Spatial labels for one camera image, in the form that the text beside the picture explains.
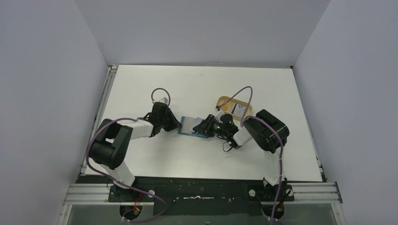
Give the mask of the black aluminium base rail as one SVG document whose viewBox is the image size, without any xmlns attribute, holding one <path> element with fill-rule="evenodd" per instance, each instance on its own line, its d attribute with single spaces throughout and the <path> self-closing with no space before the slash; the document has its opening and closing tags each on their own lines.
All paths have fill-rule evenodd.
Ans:
<svg viewBox="0 0 398 225">
<path fill-rule="evenodd" d="M 289 198 L 292 201 L 284 200 L 285 204 L 342 204 L 340 192 L 336 182 L 316 182 L 316 183 L 292 183 Z M 119 205 L 119 206 L 153 206 L 153 197 L 145 197 L 138 202 L 123 202 L 122 200 L 112 200 L 113 192 L 106 187 L 106 184 L 71 184 L 66 194 L 64 205 Z M 172 203 L 182 203 L 183 201 L 209 203 L 211 200 L 221 200 L 232 203 L 236 197 L 214 197 L 214 196 L 188 196 L 173 197 Z"/>
</svg>

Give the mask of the card in beige tray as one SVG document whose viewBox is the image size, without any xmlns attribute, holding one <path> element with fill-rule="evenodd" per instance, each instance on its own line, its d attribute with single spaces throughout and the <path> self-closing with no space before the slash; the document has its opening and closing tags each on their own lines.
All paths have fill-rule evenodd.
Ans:
<svg viewBox="0 0 398 225">
<path fill-rule="evenodd" d="M 231 113 L 239 117 L 242 117 L 245 111 L 246 111 L 246 106 L 240 104 L 234 104 L 231 109 Z"/>
</svg>

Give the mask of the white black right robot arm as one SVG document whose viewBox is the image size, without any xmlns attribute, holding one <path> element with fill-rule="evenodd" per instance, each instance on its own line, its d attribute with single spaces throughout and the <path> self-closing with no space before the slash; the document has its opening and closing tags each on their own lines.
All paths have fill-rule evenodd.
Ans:
<svg viewBox="0 0 398 225">
<path fill-rule="evenodd" d="M 254 116 L 246 116 L 241 127 L 234 123 L 232 114 L 219 111 L 216 115 L 208 115 L 192 131 L 224 140 L 228 144 L 228 150 L 239 149 L 251 140 L 255 141 L 264 151 L 266 169 L 263 179 L 266 184 L 280 185 L 285 179 L 282 156 L 290 131 L 268 111 L 263 109 Z"/>
</svg>

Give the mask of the beige oval plastic tray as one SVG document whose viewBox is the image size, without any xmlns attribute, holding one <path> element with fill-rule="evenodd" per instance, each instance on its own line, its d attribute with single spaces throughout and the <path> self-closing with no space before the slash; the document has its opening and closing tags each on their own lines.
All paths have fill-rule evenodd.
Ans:
<svg viewBox="0 0 398 225">
<path fill-rule="evenodd" d="M 240 101 L 235 98 L 228 101 L 229 99 L 230 97 L 228 96 L 221 96 L 217 100 L 216 105 L 222 105 L 221 110 L 231 114 L 235 120 L 241 120 L 247 115 L 252 114 L 253 107 L 248 102 Z"/>
</svg>

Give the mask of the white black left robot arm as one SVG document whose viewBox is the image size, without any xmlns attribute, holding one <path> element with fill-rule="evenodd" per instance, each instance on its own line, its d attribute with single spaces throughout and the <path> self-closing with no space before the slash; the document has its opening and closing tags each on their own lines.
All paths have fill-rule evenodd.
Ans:
<svg viewBox="0 0 398 225">
<path fill-rule="evenodd" d="M 105 119 L 89 142 L 87 166 L 109 177 L 116 186 L 129 189 L 136 180 L 124 161 L 130 141 L 154 137 L 162 129 L 170 132 L 181 127 L 168 104 L 162 102 L 154 103 L 152 111 L 144 117 Z"/>
</svg>

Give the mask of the blue leather card holder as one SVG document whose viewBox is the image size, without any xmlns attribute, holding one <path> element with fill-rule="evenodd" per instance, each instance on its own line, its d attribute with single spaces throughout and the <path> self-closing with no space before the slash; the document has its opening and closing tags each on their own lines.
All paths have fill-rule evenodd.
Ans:
<svg viewBox="0 0 398 225">
<path fill-rule="evenodd" d="M 203 119 L 199 117 L 182 116 L 180 121 L 182 126 L 178 128 L 178 134 L 199 138 L 208 138 L 206 135 L 193 131 L 193 128 L 199 125 L 202 121 Z"/>
</svg>

